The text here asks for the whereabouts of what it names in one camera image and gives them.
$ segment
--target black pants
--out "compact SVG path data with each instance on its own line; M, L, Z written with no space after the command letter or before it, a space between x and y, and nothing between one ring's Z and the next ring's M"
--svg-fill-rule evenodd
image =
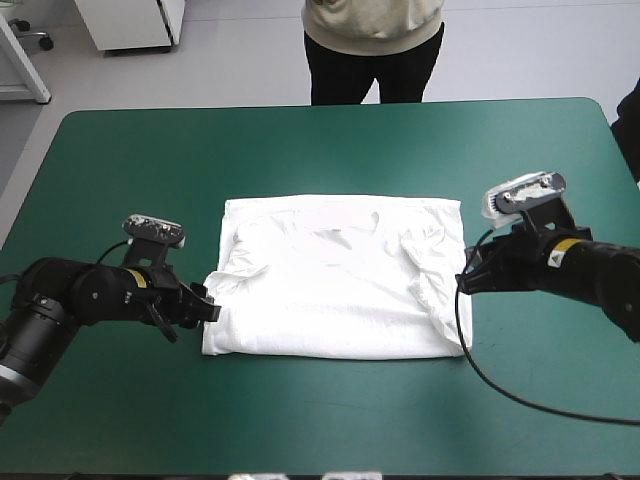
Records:
M633 179L640 181L640 80L636 88L618 105L620 118L611 125Z
M306 33L304 46L311 71L311 105L361 103L373 80L382 103L421 102L438 59L444 23L429 40L395 55L365 57L334 52Z

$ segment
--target metal frame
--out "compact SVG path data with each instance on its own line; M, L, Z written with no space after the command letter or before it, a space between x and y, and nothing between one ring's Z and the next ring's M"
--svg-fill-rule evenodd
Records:
M0 100L33 99L38 103L49 103L51 93L3 15L0 15L0 50L7 56L23 82L23 85L0 85Z

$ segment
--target person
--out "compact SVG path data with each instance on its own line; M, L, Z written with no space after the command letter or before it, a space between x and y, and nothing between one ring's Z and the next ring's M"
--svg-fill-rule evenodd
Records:
M311 104L421 102L436 64L444 0L305 0Z
M613 136L627 161L633 179L640 181L640 80L618 105L618 120L611 125Z

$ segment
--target white cabinet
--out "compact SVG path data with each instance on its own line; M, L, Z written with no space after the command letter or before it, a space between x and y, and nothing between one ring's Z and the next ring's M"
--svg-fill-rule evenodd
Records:
M170 47L180 41L185 0L75 0L98 50Z

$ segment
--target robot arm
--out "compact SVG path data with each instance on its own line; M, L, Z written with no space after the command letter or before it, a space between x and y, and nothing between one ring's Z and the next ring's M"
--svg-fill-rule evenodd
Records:
M460 290L542 290L600 306L640 342L640 249L594 242L588 228L576 227L565 186L560 174L540 172L489 190L483 215L495 228L522 221L478 248L474 269L458 276Z
M140 321L175 342L173 325L217 320L220 307L206 289L181 283L165 263L168 249L184 244L180 225L132 215L124 229L131 240L119 267L43 258L19 277L11 314L0 323L0 423L35 397L83 325Z

